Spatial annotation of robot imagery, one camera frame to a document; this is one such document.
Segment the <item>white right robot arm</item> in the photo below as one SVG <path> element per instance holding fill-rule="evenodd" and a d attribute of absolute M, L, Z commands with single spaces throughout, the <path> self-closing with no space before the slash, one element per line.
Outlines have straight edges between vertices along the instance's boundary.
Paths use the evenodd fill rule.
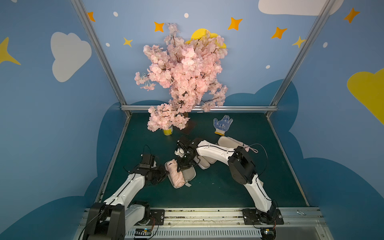
<path fill-rule="evenodd" d="M 256 166 L 245 147 L 226 148 L 201 138 L 191 141 L 183 136 L 177 141 L 175 154 L 178 156 L 176 161 L 179 172 L 200 165 L 202 159 L 206 158 L 226 164 L 233 179 L 247 189 L 254 201 L 254 210 L 245 209 L 243 211 L 245 220 L 250 220 L 251 224 L 277 223 L 280 215 L 278 205 L 269 198 L 264 190 Z"/>

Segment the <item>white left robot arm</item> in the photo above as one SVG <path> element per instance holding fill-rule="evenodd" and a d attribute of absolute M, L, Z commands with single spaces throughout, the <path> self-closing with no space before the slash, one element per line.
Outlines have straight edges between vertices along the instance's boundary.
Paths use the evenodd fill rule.
<path fill-rule="evenodd" d="M 154 155 L 142 154 L 141 157 L 141 162 L 114 194 L 92 205 L 79 240 L 123 240 L 134 225 L 155 224 L 149 203 L 132 203 L 132 200 L 145 186 L 161 183 L 169 172 L 156 163 Z"/>

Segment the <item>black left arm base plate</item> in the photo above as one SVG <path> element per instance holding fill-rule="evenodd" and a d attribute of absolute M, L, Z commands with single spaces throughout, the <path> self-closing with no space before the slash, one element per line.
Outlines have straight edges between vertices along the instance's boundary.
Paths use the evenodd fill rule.
<path fill-rule="evenodd" d="M 165 210 L 154 209 L 150 210 L 150 214 L 145 214 L 144 219 L 137 222 L 136 226 L 163 226 L 165 221 Z"/>

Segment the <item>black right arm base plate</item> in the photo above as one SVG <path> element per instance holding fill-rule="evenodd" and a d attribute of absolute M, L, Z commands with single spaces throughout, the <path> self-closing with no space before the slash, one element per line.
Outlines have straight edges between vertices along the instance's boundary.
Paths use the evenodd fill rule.
<path fill-rule="evenodd" d="M 243 209 L 243 220 L 245 225 L 283 225 L 284 220 L 279 209 L 262 212 L 258 209 Z"/>

